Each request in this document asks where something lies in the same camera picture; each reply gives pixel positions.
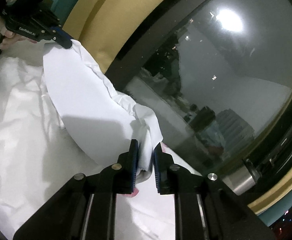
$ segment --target crumpled white fabric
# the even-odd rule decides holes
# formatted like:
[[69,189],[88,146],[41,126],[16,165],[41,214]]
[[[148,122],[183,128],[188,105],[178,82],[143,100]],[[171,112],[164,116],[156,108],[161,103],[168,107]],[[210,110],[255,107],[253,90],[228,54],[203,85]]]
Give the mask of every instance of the crumpled white fabric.
[[163,140],[154,111],[117,92],[79,41],[70,49],[46,44],[44,72],[67,131],[88,156],[103,166],[114,164],[133,138],[140,143],[138,167],[150,168],[152,152]]
[[[8,240],[74,174],[103,168],[65,130],[47,93],[42,46],[19,42],[0,57],[0,230]],[[157,193],[154,174],[137,188],[134,198],[117,197],[115,240],[174,239],[174,196]]]

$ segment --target finger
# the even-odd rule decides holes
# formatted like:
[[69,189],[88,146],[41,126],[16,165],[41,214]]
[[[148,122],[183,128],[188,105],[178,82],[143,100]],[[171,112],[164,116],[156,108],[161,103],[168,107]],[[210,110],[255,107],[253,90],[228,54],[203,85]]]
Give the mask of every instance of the finger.
[[0,33],[7,38],[12,38],[12,37],[14,37],[14,34],[15,34],[11,31],[8,31],[5,27],[5,25],[1,28]]
[[21,41],[25,39],[25,37],[20,36],[18,34],[16,34],[14,37],[12,38],[5,38],[3,39],[3,42],[0,44],[0,49],[5,50],[8,49],[12,44],[14,44],[17,41]]
[[29,38],[27,38],[27,40],[30,41],[31,43],[34,43],[34,44],[37,43],[37,41],[31,40],[31,39],[29,39]]
[[139,193],[137,188],[134,188],[133,193],[131,194],[123,194],[125,197],[135,197]]

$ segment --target black frame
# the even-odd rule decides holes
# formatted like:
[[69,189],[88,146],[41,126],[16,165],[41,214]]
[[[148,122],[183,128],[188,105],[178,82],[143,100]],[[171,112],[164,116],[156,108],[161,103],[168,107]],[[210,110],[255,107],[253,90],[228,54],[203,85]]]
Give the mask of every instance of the black frame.
[[[123,91],[162,41],[170,35],[171,30],[183,25],[189,14],[208,1],[164,0],[136,29],[108,68],[106,76],[114,87]],[[243,160],[249,159],[261,172],[262,178],[242,195],[247,204],[272,188],[292,167],[292,99],[278,115],[276,123],[271,125],[271,130],[266,129],[257,137],[256,144],[248,146],[218,170],[209,170],[223,176],[238,169]]]

